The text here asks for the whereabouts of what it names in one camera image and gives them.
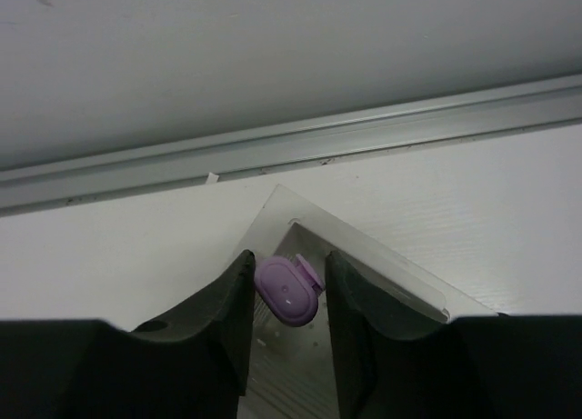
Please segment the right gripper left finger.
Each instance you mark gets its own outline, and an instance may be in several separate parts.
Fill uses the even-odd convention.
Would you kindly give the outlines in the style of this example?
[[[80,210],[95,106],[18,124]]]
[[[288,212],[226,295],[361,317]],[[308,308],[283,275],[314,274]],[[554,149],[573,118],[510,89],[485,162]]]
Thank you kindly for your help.
[[[4,418],[233,418],[246,392],[256,260],[125,331],[102,320],[1,324]]]

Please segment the purple highlighter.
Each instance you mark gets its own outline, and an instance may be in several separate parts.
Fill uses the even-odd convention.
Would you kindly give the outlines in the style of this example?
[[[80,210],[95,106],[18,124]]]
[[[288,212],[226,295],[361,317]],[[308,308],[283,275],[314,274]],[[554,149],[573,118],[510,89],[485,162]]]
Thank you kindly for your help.
[[[270,311],[291,327],[307,325],[315,318],[319,296],[326,289],[315,268],[301,254],[292,258],[267,257],[258,264],[254,282]]]

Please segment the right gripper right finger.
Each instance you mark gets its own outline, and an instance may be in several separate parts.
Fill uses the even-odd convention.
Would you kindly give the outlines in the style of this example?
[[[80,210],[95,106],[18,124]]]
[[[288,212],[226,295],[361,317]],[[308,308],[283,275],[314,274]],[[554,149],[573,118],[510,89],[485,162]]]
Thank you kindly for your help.
[[[441,324],[326,258],[344,418],[578,418],[577,315],[460,317]]]

